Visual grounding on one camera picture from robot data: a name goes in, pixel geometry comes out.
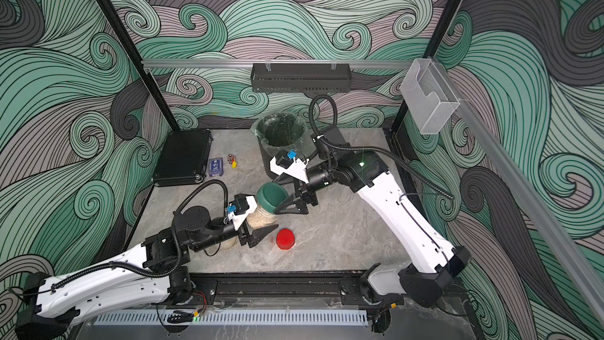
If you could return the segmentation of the green jar lid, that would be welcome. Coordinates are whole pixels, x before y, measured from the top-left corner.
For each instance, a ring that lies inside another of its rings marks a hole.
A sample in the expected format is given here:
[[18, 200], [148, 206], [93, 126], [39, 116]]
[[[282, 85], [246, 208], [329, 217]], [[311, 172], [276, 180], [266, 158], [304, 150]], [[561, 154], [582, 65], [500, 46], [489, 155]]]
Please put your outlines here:
[[287, 190], [277, 183], [265, 183], [256, 192], [256, 201], [266, 212], [275, 210], [289, 197]]

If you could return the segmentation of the red jar lid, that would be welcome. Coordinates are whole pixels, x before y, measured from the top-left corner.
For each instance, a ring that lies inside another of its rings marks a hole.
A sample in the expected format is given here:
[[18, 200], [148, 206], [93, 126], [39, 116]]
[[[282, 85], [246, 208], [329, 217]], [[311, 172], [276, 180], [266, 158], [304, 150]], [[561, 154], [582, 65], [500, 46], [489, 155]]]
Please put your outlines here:
[[296, 243], [295, 234], [288, 228], [283, 228], [277, 234], [275, 243], [280, 250], [290, 250]]

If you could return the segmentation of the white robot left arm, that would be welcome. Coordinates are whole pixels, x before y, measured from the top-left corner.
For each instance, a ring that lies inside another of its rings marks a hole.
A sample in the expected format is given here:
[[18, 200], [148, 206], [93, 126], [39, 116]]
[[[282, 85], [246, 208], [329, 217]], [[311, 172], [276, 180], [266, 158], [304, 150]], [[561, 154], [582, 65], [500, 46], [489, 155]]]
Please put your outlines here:
[[206, 220], [194, 224], [176, 217], [169, 228], [106, 261], [60, 276], [31, 274], [21, 294], [25, 309], [17, 316], [17, 338], [54, 339], [72, 325], [113, 310], [187, 303], [193, 294], [186, 266], [190, 252], [232, 238], [254, 247], [276, 228], [276, 224], [250, 228], [246, 222], [235, 226]]

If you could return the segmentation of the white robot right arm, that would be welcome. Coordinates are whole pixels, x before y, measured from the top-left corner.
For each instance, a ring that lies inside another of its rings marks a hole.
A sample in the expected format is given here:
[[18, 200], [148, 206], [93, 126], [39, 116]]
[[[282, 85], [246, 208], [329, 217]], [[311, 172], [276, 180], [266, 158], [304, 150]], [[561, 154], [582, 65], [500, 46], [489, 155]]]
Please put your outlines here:
[[341, 184], [368, 203], [400, 241], [409, 261], [376, 264], [363, 275], [369, 302], [407, 296], [430, 308], [470, 262], [469, 250], [454, 247], [432, 227], [373, 151], [348, 151], [311, 168], [295, 151], [280, 151], [269, 166], [277, 176], [294, 180], [294, 194], [275, 209], [276, 214], [306, 214], [308, 206], [317, 204], [318, 190]]

